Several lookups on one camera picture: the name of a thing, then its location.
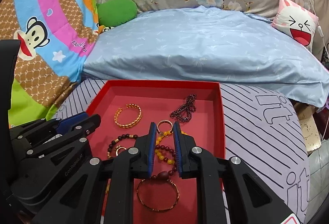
cartoon eye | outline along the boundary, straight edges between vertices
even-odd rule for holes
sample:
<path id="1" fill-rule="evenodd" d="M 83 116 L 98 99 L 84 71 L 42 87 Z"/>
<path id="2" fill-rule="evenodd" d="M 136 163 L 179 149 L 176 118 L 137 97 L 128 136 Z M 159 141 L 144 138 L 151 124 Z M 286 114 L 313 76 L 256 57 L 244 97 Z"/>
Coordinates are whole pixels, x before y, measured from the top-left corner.
<path id="1" fill-rule="evenodd" d="M 293 19 L 291 16 L 290 16 L 290 18 L 291 18 L 292 20 L 288 20 L 288 21 L 293 22 L 292 24 L 290 24 L 290 26 L 292 26 L 296 21 L 295 21 L 295 19 Z"/>
<path id="2" fill-rule="evenodd" d="M 308 20 L 306 20 L 306 22 L 304 23 L 304 25 L 307 27 L 307 29 L 310 31 L 310 29 L 308 28 L 310 25 L 309 24 L 307 24 L 307 21 Z"/>

pink stripe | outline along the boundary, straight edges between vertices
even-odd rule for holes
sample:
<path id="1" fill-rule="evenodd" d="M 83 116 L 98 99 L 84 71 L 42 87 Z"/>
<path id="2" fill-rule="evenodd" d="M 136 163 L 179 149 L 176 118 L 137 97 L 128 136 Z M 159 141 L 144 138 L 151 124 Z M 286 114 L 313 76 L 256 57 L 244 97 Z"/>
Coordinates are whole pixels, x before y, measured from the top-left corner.
<path id="1" fill-rule="evenodd" d="M 72 28 L 63 13 L 60 2 L 58 0 L 38 0 L 40 10 L 50 28 L 51 33 L 60 41 L 62 41 L 71 51 L 79 53 L 79 56 L 88 55 L 94 43 L 89 44 L 87 38 L 79 38 L 77 32 Z M 48 10 L 52 9 L 51 16 L 47 16 Z M 83 51 L 82 47 L 75 47 L 73 43 L 83 45 L 87 51 Z"/>

white label with red border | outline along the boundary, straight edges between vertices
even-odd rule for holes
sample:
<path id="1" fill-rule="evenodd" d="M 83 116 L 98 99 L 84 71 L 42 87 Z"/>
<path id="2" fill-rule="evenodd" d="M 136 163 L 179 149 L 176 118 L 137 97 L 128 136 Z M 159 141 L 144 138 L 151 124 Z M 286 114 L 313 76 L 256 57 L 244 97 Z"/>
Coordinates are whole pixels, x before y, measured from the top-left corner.
<path id="1" fill-rule="evenodd" d="M 281 224 L 300 224 L 295 214 L 291 214 Z"/>

open red mouth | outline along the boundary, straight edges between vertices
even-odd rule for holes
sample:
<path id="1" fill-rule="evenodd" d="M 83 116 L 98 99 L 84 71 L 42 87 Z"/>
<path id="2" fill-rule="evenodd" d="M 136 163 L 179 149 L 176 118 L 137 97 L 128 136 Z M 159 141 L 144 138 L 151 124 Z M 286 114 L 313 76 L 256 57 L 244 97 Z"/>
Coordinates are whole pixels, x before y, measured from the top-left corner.
<path id="1" fill-rule="evenodd" d="M 27 56 L 32 56 L 29 48 L 26 46 L 25 40 L 17 33 L 17 38 L 21 41 L 21 51 Z"/>
<path id="2" fill-rule="evenodd" d="M 312 38 L 312 35 L 310 33 L 292 28 L 290 28 L 290 32 L 295 41 L 298 41 L 305 47 L 310 45 L 310 40 Z"/>

tiled floor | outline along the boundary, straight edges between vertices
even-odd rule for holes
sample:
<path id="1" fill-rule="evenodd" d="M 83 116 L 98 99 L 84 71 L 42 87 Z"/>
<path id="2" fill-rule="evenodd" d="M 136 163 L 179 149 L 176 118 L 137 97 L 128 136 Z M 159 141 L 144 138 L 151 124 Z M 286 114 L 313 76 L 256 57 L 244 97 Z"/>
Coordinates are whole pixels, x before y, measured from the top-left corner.
<path id="1" fill-rule="evenodd" d="M 305 223 L 317 212 L 329 193 L 329 140 L 309 157 L 310 163 L 310 202 Z"/>

